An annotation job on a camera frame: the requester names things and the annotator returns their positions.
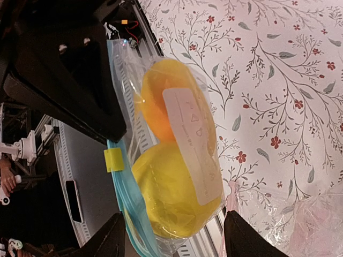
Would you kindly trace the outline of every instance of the person's hand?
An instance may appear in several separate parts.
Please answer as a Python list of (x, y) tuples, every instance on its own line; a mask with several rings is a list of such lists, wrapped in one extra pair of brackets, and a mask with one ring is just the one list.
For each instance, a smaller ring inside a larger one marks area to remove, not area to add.
[(11, 168), (11, 162), (7, 157), (2, 157), (0, 159), (0, 170), (4, 169), (4, 168)]
[(10, 193), (16, 188), (17, 182), (14, 174), (11, 172), (10, 168), (1, 168), (1, 187), (7, 197), (10, 197)]
[(18, 257), (33, 257), (34, 255), (32, 255), (31, 253), (25, 252), (23, 250), (19, 250), (18, 251)]

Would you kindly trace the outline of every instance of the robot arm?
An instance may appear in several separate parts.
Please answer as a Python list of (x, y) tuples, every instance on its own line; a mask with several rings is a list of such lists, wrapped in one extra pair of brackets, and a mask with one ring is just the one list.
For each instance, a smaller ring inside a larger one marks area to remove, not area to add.
[[(20, 184), (21, 183), (21, 176), (20, 175), (16, 175), (15, 178), (16, 178), (16, 182), (18, 184)], [(5, 195), (4, 190), (0, 186), (0, 204), (8, 205), (9, 203), (10, 203), (10, 199)]]
[(27, 138), (22, 138), (14, 144), (0, 142), (0, 156), (10, 154), (14, 161), (26, 159), (31, 165), (37, 158), (35, 132), (31, 130)]
[(10, 239), (8, 241), (7, 251), (6, 251), (6, 245), (2, 244), (2, 242), (0, 243), (0, 257), (6, 257), (7, 253), (9, 253), (11, 257), (17, 257), (18, 251), (23, 248), (22, 242), (15, 239)]

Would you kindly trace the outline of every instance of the electrical wire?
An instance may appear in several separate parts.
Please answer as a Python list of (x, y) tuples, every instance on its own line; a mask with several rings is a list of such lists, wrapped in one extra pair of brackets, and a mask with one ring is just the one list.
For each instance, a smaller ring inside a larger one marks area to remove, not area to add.
[(139, 43), (138, 38), (137, 38), (135, 35), (133, 35), (131, 32), (129, 32), (129, 29), (134, 29), (134, 28), (136, 28), (136, 27), (139, 26), (139, 22), (138, 22), (138, 21), (135, 21), (135, 23), (136, 23), (136, 24), (134, 24), (132, 27), (130, 27), (130, 28), (127, 28), (127, 27), (126, 27), (125, 29), (126, 29), (126, 31), (127, 31), (131, 36), (133, 36), (133, 37), (136, 39), (137, 45), (138, 45), (138, 43)]
[(108, 28), (108, 30), (109, 31), (111, 31), (111, 33), (113, 34), (113, 35), (115, 35), (115, 34), (118, 34), (118, 37), (120, 38), (120, 35), (119, 35), (119, 31), (118, 30), (114, 30), (113, 28), (111, 28), (111, 24), (109, 24), (108, 22), (106, 23), (106, 27)]

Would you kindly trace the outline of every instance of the yellow tag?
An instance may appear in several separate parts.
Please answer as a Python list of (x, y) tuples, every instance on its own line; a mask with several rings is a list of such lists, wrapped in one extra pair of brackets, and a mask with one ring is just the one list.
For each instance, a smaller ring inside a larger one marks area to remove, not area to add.
[(112, 171), (122, 171), (125, 168), (122, 150), (119, 147), (110, 148), (103, 151), (105, 155), (106, 169), (108, 173)]

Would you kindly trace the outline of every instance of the white label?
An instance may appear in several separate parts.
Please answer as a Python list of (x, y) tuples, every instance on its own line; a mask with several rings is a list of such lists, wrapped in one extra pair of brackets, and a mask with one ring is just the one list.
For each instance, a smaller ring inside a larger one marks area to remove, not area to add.
[(222, 181), (219, 167), (208, 153), (208, 131), (204, 119), (189, 88), (165, 89), (163, 98), (198, 202), (206, 205), (221, 195)]

